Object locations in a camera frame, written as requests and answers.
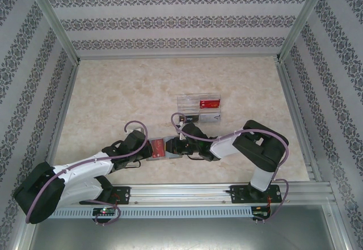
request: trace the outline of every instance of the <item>beige surface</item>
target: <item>beige surface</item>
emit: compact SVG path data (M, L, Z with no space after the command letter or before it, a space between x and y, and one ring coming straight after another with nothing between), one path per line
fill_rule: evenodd
M204 133L224 135L256 120L290 142L291 156L277 177L309 179L272 57L82 61L55 164L86 158L124 139L123 127L130 120L144 122L149 137L174 135L170 116L176 96L207 92L222 95L222 121L198 124ZM121 184L228 183L249 181L253 170L248 159L236 154L219 162L143 161L139 169L108 178Z

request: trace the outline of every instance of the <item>red tag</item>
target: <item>red tag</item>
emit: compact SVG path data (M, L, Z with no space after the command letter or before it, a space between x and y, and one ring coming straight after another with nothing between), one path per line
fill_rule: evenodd
M162 158L165 156L164 140L162 138L151 140L153 148L153 158Z
M220 107L221 100L200 100L199 108L218 108Z

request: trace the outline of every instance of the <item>wallpaper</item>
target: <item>wallpaper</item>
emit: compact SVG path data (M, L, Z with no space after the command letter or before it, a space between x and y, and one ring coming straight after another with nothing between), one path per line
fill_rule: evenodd
M277 54L305 0L49 0L80 57Z
M319 0L285 60L353 249L363 248L363 0Z
M15 188L48 156L74 65L35 0L0 0L0 249L23 213Z

